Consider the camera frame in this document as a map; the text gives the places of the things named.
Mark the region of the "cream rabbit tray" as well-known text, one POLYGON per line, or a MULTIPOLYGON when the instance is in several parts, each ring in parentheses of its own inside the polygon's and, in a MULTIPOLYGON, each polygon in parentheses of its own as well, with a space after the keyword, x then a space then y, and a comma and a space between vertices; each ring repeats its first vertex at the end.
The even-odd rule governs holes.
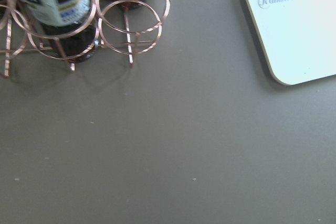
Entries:
POLYGON ((272 77, 291 86, 335 75, 335 0, 246 0, 272 77))

